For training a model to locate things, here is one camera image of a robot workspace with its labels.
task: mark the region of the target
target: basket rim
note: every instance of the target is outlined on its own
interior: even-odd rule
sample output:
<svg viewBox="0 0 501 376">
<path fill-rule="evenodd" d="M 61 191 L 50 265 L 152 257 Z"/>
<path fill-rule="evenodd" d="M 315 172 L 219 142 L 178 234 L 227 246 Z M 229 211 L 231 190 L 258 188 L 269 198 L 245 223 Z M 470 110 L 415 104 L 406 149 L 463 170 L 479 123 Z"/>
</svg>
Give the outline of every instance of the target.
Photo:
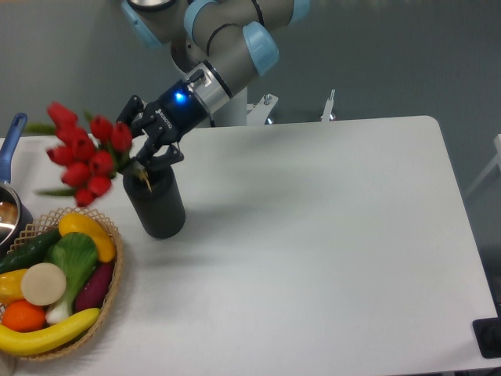
<svg viewBox="0 0 501 376">
<path fill-rule="evenodd" d="M 117 251 L 117 255 L 114 259 L 114 271 L 110 286 L 108 287 L 108 293 L 104 298 L 104 303 L 101 307 L 101 311 L 99 313 L 99 317 L 97 321 L 82 335 L 77 341 L 71 342 L 69 345 L 61 345 L 55 349 L 49 350 L 48 352 L 43 352 L 40 354 L 29 355 L 29 356 L 17 356 L 13 354 L 9 354 L 10 356 L 14 356 L 20 360 L 52 360 L 56 358 L 60 358 L 61 356 L 65 356 L 69 353 L 72 353 L 74 350 L 82 347 L 86 342 L 88 342 L 94 334 L 98 331 L 101 325 L 105 322 L 108 313 L 113 305 L 114 299 L 118 294 L 118 288 L 121 282 L 121 276 L 124 268 L 124 244 L 122 240 L 122 236 L 118 231 L 118 228 L 114 224 L 114 222 L 103 213 L 101 213 L 97 209 L 89 209 L 89 208 L 77 208 L 77 207 L 66 207 L 66 208 L 58 208 L 56 210 L 51 210 L 49 213 L 41 215 L 37 219 L 34 219 L 32 223 L 26 225 L 26 228 L 21 231 L 20 235 L 15 239 L 14 243 L 11 245 L 9 251 L 14 252 L 16 249 L 23 243 L 26 243 L 32 237 L 37 236 L 40 233 L 49 231 L 57 227 L 59 220 L 67 213 L 71 212 L 79 212 L 81 214 L 87 215 L 90 218 L 93 218 L 97 221 L 101 227 L 110 235 L 113 243 L 115 244 L 115 248 Z M 2 317 L 3 310 L 0 309 L 0 318 Z"/>
</svg>

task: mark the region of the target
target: green cucumber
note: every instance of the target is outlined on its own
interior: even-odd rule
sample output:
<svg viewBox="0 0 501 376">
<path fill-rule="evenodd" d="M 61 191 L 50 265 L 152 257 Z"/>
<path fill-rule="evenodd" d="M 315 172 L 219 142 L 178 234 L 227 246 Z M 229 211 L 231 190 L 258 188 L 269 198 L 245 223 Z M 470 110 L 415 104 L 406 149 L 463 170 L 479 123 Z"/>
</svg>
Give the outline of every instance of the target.
<svg viewBox="0 0 501 376">
<path fill-rule="evenodd" d="M 57 228 L 30 239 L 0 261 L 0 274 L 26 269 L 42 262 L 49 247 L 60 239 L 61 235 Z"/>
</svg>

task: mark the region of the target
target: purple eggplant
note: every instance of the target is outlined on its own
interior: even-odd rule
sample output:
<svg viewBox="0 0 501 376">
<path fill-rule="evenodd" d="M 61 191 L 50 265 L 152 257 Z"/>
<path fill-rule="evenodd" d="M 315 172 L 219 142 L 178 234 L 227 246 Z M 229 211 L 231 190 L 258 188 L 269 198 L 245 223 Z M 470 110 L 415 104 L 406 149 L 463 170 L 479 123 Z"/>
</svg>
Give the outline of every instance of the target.
<svg viewBox="0 0 501 376">
<path fill-rule="evenodd" d="M 106 262 L 97 267 L 75 299 L 75 313 L 87 308 L 101 308 L 113 279 L 113 269 L 113 262 Z"/>
</svg>

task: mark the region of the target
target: yellow squash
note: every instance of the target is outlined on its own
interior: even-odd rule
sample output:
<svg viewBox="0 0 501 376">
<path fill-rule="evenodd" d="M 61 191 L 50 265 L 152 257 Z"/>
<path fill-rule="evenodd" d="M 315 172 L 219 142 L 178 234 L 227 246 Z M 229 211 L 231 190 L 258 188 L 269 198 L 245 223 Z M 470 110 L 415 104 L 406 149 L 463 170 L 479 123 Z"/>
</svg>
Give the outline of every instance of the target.
<svg viewBox="0 0 501 376">
<path fill-rule="evenodd" d="M 84 233 L 89 235 L 97 247 L 97 258 L 100 262 L 110 262 L 115 258 L 115 244 L 94 219 L 77 212 L 66 214 L 59 221 L 59 233 L 63 237 L 68 233 Z"/>
<path fill-rule="evenodd" d="M 0 350 L 17 356 L 45 353 L 64 345 L 89 329 L 99 317 L 99 308 L 89 308 L 64 321 L 30 333 L 11 331 L 0 325 Z"/>
<path fill-rule="evenodd" d="M 21 280 L 26 271 L 27 269 L 20 269 L 0 274 L 0 304 L 8 306 L 24 299 L 21 291 Z"/>
</svg>

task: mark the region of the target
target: orange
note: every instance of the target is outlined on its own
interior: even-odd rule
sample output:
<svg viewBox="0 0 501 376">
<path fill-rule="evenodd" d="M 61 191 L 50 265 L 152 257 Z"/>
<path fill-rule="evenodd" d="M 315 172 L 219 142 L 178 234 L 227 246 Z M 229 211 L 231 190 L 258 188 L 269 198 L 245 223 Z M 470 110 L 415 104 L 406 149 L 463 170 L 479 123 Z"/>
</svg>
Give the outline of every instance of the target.
<svg viewBox="0 0 501 376">
<path fill-rule="evenodd" d="M 44 327 L 45 311 L 26 300 L 9 305 L 2 316 L 2 325 L 13 331 L 38 331 Z"/>
</svg>

